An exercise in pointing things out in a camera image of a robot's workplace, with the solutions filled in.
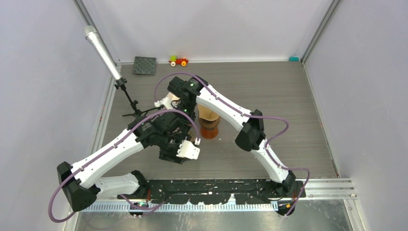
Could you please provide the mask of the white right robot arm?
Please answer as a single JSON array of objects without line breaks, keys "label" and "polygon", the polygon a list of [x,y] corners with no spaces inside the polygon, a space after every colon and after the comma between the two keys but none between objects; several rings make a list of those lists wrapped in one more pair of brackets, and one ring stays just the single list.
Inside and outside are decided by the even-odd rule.
[{"label": "white right robot arm", "polygon": [[272,150],[264,132],[265,116],[261,111],[240,107],[198,76],[192,76],[188,81],[174,77],[167,89],[169,93],[156,101],[156,106],[161,104],[172,109],[172,101],[179,100],[179,106],[185,111],[195,105],[214,111],[238,131],[235,143],[259,160],[270,179],[275,182],[275,193],[284,198],[294,191],[296,176]]}]

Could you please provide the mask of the coffee paper filter box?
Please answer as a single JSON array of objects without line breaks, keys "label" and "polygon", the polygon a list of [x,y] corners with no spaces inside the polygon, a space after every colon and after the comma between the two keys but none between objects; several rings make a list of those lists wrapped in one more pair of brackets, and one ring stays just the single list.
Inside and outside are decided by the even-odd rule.
[{"label": "coffee paper filter box", "polygon": [[168,94],[167,94],[167,97],[169,98],[169,101],[171,102],[171,101],[178,101],[180,98],[179,97],[177,97],[176,95],[174,95],[173,93],[171,93],[171,92],[169,92]]}]

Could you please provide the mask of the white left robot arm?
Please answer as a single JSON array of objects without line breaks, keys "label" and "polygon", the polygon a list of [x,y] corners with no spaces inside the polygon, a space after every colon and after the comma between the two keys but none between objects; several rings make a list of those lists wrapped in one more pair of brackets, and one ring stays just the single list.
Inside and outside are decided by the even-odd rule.
[{"label": "white left robot arm", "polygon": [[184,159],[197,159],[201,138],[193,137],[191,128],[199,133],[194,117],[175,109],[140,116],[90,156],[73,164],[60,163],[58,189],[64,192],[74,212],[88,208],[98,199],[120,194],[142,199],[147,195],[148,186],[139,171],[116,177],[104,177],[104,174],[131,155],[152,146],[159,148],[159,157],[163,160],[181,163]]}]

